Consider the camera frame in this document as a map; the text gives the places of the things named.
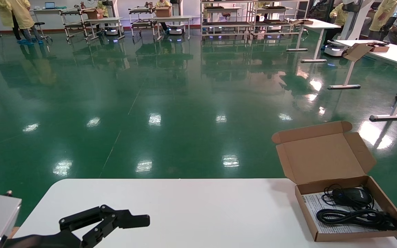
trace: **white desk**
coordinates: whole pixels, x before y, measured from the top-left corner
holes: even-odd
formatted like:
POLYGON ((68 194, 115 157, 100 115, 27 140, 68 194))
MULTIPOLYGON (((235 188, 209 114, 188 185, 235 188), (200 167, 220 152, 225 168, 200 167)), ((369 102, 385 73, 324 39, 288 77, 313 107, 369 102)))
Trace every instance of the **white desk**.
POLYGON ((116 229, 96 248, 397 248, 394 237, 314 242, 288 179, 65 179, 15 237, 55 234, 62 217, 102 204, 151 224, 116 229))
MULTIPOLYGON (((355 43, 370 43, 375 42, 374 40, 342 40, 336 41, 340 44, 344 44, 346 46, 353 46, 355 43)), ((383 60, 391 61, 397 63, 397 45, 389 44, 389 50, 387 52, 369 52, 372 55, 375 55, 377 58, 381 58, 383 60)), ((350 75, 352 74, 353 66, 355 63, 351 61, 350 67, 347 72, 347 76, 343 85, 331 85, 329 86, 330 89, 342 89, 342 88, 358 88, 360 85, 348 85, 348 80, 350 79, 350 75)), ((397 102, 395 107, 393 108, 392 112, 389 115, 371 115, 371 120, 380 120, 380 119, 397 119, 397 102)))
POLYGON ((122 30, 120 28, 121 27, 121 24, 120 24, 120 20, 121 19, 123 19, 123 17, 104 17, 102 19, 87 19, 87 20, 84 20, 84 21, 90 23, 90 28, 91 28, 91 33, 92 33, 92 36, 91 36, 90 40, 94 40, 94 39, 99 38, 99 36, 96 35, 96 33, 94 32, 94 29, 93 29, 93 25, 96 25, 96 24, 117 23, 117 24, 119 24, 119 30, 118 30, 119 37, 117 39, 120 40, 123 37, 125 37, 125 35, 122 33, 122 30))
POLYGON ((291 10, 290 7, 285 7, 281 9, 265 9, 265 8, 257 8, 257 14, 274 14, 274 13, 286 13, 286 11, 291 10))
POLYGON ((154 17, 154 20, 159 22, 188 22, 188 40, 191 39, 191 31, 190 31, 190 21, 192 19, 191 15, 179 15, 179 16, 171 16, 171 17, 154 17))
MULTIPOLYGON (((320 29, 319 33, 319 38, 318 38, 318 43, 316 44, 315 48, 315 54, 313 55, 313 60, 301 60, 301 63, 323 63, 326 62, 327 60, 318 60, 318 52, 321 47, 321 41, 323 40, 323 34, 325 29, 332 29, 332 28, 340 28, 340 26, 332 24, 332 23, 327 23, 315 19, 309 19, 313 22, 313 24, 301 24, 302 27, 308 28, 308 29, 320 29)), ((304 28, 300 27, 299 33, 298 33, 298 41, 296 42, 296 48, 294 49, 286 49, 287 52, 298 52, 298 51, 307 51, 307 48, 299 48, 299 44, 301 42, 301 35, 303 34, 304 28)))
POLYGON ((208 14, 211 14, 210 22, 213 21, 213 13, 236 13, 235 15, 235 21, 238 21, 238 10, 241 9, 241 7, 228 7, 228 8, 216 8, 216 9, 205 9, 208 14))

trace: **yellow lab coat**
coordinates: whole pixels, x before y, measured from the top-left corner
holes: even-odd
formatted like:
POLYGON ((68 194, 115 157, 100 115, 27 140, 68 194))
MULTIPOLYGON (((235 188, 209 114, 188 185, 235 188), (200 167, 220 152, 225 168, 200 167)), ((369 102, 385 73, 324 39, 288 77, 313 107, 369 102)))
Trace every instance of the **yellow lab coat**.
POLYGON ((104 16, 109 17, 107 6, 102 4, 102 1, 98 1, 98 8, 104 11, 104 16))
POLYGON ((7 0, 0 0, 0 19, 4 26, 14 27, 11 6, 7 0))
POLYGON ((378 10, 375 13, 375 17, 372 20, 369 30, 379 32, 381 30, 381 27, 393 15, 396 5, 397 5, 397 0, 383 0, 382 3, 379 5, 378 10), (387 15, 383 20, 380 21, 378 20, 378 17, 382 13, 386 13, 387 15))
POLYGON ((170 2, 168 2, 167 0, 165 0, 163 3, 161 1, 157 1, 156 2, 156 6, 157 7, 168 7, 168 6, 172 6, 170 2))
POLYGON ((329 14, 330 18, 333 18, 334 14, 337 14, 337 17, 335 19, 335 25, 339 25, 341 27, 344 26, 345 20, 347 19, 347 15, 348 15, 348 12, 342 10, 343 6, 344 6, 344 3, 340 3, 329 14))
POLYGON ((20 29, 31 28, 34 26, 34 21, 30 15, 30 11, 27 9, 30 7, 28 0, 7 0, 9 9, 13 11, 16 21, 19 24, 20 29))

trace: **brown box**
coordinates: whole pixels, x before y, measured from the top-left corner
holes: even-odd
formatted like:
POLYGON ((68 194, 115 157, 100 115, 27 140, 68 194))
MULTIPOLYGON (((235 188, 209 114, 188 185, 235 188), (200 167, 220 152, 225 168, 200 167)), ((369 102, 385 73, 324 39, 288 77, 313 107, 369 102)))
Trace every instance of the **brown box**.
POLYGON ((87 14, 88 19, 90 20, 98 20, 104 18, 104 11, 98 8, 84 10, 84 13, 87 14))
POLYGON ((313 21, 311 20, 293 20, 291 22, 289 22, 290 25, 301 25, 301 24, 306 24, 306 25, 310 25, 313 24, 313 21))
POLYGON ((357 132, 348 132, 352 124, 335 121, 277 132, 272 141, 287 178, 296 183, 295 194, 315 241, 339 241, 356 238, 397 236, 397 231, 321 234, 315 225, 302 195, 320 193, 325 187, 369 188, 380 207, 397 219, 397 209, 367 173, 376 164, 357 132))
POLYGON ((370 52, 387 52, 389 50, 388 46, 374 46, 372 47, 372 49, 370 50, 370 52))
POLYGON ((356 62, 362 58, 367 52, 370 52, 372 47, 368 46, 367 43, 355 43, 352 47, 347 49, 343 54, 343 57, 356 62))
POLYGON ((171 17, 171 6, 156 7, 157 17, 171 17))

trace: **green floor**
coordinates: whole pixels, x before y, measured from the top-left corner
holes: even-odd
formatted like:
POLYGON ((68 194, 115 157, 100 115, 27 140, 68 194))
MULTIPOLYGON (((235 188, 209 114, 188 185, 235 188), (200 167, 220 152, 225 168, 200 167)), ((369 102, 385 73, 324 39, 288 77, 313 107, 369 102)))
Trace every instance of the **green floor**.
POLYGON ((55 33, 40 49, 5 35, 0 193, 22 198, 20 225, 64 178, 283 177, 274 132, 347 120, 378 161, 370 175, 397 206, 397 121, 368 121, 390 112, 397 69, 364 58, 351 76, 360 90, 328 91, 348 64, 299 63, 317 36, 302 42, 308 52, 287 53, 295 38, 154 43, 144 33, 136 44, 127 34, 88 46, 55 33))

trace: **white robot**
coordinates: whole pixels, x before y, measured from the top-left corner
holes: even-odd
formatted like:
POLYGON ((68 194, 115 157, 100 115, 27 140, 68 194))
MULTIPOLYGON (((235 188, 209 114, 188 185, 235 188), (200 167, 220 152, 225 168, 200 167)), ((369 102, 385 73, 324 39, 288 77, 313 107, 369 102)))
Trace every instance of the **white robot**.
MULTIPOLYGON (((343 10, 347 11, 347 19, 339 40, 357 40, 361 33, 362 26, 366 19, 367 13, 370 10, 372 3, 375 0, 343 0, 343 10)), ((342 53, 347 49, 343 44, 336 41, 328 41, 324 52, 333 57, 341 57, 342 53)))
MULTIPOLYGON (((172 3, 172 15, 173 16, 181 16, 182 15, 182 9, 183 9, 183 1, 182 0, 170 0, 172 3)), ((181 35, 185 33, 185 24, 182 24, 181 22, 178 22, 178 25, 173 22, 172 25, 168 27, 168 30, 170 31, 170 34, 177 34, 181 35)))

